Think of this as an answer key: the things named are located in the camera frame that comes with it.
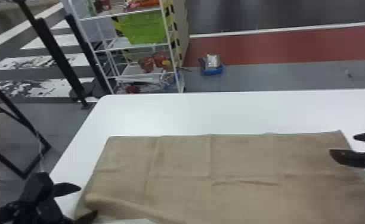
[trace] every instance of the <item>white floor stripe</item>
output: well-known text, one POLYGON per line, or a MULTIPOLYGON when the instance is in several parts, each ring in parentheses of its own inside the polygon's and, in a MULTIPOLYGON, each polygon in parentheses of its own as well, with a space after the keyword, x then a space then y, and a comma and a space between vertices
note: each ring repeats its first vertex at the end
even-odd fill
POLYGON ((343 28, 364 27, 364 26, 365 26, 365 22, 344 23, 344 24, 301 26, 301 27, 278 28, 278 29, 245 30, 245 31, 239 31, 239 32, 195 34, 195 35, 190 35, 190 38, 191 39, 217 38, 217 37, 221 37, 221 36, 255 35, 255 34, 261 34, 261 33, 279 33, 279 32, 292 32, 292 31, 304 31, 304 30, 329 30, 329 29, 343 29, 343 28))
MULTIPOLYGON (((89 66, 85 54, 66 54, 66 58, 73 67, 89 66)), ((41 55, 31 57, 4 58, 0 62, 0 70, 17 70, 17 69, 43 69, 55 65, 52 56, 41 55)))
MULTIPOLYGON (((81 78, 81 83, 92 82, 94 78, 81 78)), ((69 97, 70 84, 66 79, 45 81, 0 81, 0 89, 9 97, 69 97)))
MULTIPOLYGON (((39 13, 35 17, 36 18, 47 18, 62 8, 63 8, 63 3, 59 2, 56 5, 53 5, 52 7, 48 8, 47 10, 39 13)), ((25 31, 26 29, 28 29, 30 27, 31 27, 31 24, 29 23, 29 21, 24 21, 24 22, 20 23, 19 25, 11 28, 10 30, 7 30, 6 32, 0 34, 0 45, 3 44, 4 42, 10 40, 11 38, 17 36, 18 34, 20 34, 21 32, 25 31)))
MULTIPOLYGON (((78 41, 74 34, 54 35, 54 39, 59 46, 78 46, 78 41)), ((22 50, 45 48, 44 43, 40 38, 35 38, 31 42, 23 46, 22 50)))
POLYGON ((66 29, 66 28, 70 28, 70 25, 67 23, 66 20, 62 20, 59 23, 57 23, 56 25, 54 25, 51 29, 57 30, 57 29, 66 29))

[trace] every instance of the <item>blue tray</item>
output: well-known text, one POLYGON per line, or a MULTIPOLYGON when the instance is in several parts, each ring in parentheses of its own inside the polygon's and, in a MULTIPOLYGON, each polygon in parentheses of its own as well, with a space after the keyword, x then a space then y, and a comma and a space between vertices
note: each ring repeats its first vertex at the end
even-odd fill
POLYGON ((205 69, 203 69, 203 67, 201 67, 201 69, 202 69, 202 74, 204 76, 214 76, 216 74, 221 74, 223 72, 224 65, 221 64, 221 66, 219 68, 217 68, 217 69, 208 69, 208 70, 205 70, 205 69))

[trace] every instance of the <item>beige towel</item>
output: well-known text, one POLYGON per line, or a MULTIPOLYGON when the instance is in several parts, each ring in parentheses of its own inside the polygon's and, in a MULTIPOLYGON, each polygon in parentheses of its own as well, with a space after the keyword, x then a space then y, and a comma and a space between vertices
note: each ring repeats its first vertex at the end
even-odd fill
POLYGON ((341 132, 112 137, 84 205, 159 223, 365 223, 365 172, 341 132))

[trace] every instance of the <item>floor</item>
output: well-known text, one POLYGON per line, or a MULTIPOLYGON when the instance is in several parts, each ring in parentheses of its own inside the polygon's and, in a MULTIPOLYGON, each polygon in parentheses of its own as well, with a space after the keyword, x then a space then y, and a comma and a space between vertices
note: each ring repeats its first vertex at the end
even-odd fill
MULTIPOLYGON (((192 35, 365 21, 365 0, 345 5, 339 0, 187 0, 187 6, 192 35)), ((47 5, 32 11, 43 15, 80 80, 92 82, 92 70, 64 22, 65 10, 47 5)), ((185 73, 187 92, 365 88, 365 27, 193 38, 190 43, 184 64, 191 70, 185 73), (222 75, 200 74, 197 58, 207 53, 221 56, 222 75)), ((20 10, 0 12, 0 87, 54 146, 44 160, 50 171, 89 111, 68 103, 70 86, 20 10)), ((24 167, 38 153, 38 143, 0 115, 0 150, 24 167)), ((1 164, 0 180, 2 206, 18 197, 23 181, 1 164)))
POLYGON ((191 34, 365 21, 365 0, 187 0, 187 6, 191 34))
MULTIPOLYGON (((81 110, 79 104, 17 104, 35 128, 52 145, 42 162, 50 172, 90 110, 81 110)), ((31 158, 38 155, 39 144, 24 126, 0 114, 0 152, 19 168, 24 169, 31 158)), ((0 206, 16 200, 24 181, 0 163, 0 206)))

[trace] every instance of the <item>green basket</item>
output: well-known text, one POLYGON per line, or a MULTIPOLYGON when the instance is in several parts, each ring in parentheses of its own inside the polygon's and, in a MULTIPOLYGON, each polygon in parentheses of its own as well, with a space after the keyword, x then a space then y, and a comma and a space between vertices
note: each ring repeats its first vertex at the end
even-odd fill
POLYGON ((161 11, 130 14, 113 24, 131 44, 160 43, 166 36, 161 11))

